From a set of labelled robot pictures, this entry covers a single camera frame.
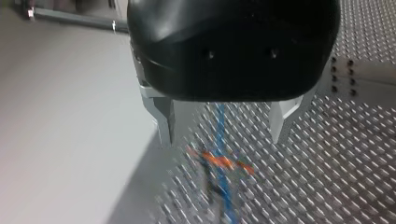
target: perforated metal surface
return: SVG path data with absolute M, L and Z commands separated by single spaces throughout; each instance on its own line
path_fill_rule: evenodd
M 280 146 L 268 133 L 268 105 L 226 107 L 227 152 L 257 171 L 239 181 L 229 174 L 240 223 L 396 222 L 396 110 L 315 97 Z M 207 146 L 214 114 L 208 105 L 199 118 L 196 137 Z M 199 165 L 180 162 L 159 200 L 158 220 L 219 223 L 219 207 L 209 205 L 197 183 Z
M 341 27 L 334 54 L 396 64 L 396 2 L 340 0 Z

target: screw hole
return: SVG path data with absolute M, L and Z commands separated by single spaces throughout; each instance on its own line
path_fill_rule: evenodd
M 338 92 L 338 89 L 336 86 L 332 86 L 332 92 Z
M 269 48 L 265 51 L 265 54 L 268 55 L 271 59 L 275 59 L 279 55 L 279 50 Z
M 215 57 L 215 51 L 210 49 L 203 50 L 203 57 L 207 60 L 212 60 Z
M 350 95 L 351 95 L 351 96 L 356 96 L 357 94 L 358 94 L 358 93 L 357 93 L 355 90 L 351 90 L 351 91 L 350 91 Z

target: blue wire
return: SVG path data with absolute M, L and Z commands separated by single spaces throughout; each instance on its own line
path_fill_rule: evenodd
M 223 143 L 223 138 L 224 138 L 224 105 L 218 105 L 218 112 L 219 112 L 219 123 L 218 123 L 218 133 L 216 137 L 216 142 L 218 147 L 216 148 L 214 154 L 216 157 L 222 156 L 222 150 L 224 149 L 224 143 Z M 225 207 L 225 213 L 227 216 L 230 218 L 232 224 L 236 224 L 236 219 L 235 215 L 233 213 L 233 206 L 232 206 L 232 200 L 231 200 L 231 193 L 230 193 L 230 188 L 227 183 L 227 178 L 221 168 L 218 168 L 218 173 L 219 173 L 219 182 L 220 182 L 220 187 L 223 191 L 223 200 L 224 200 L 224 207 Z

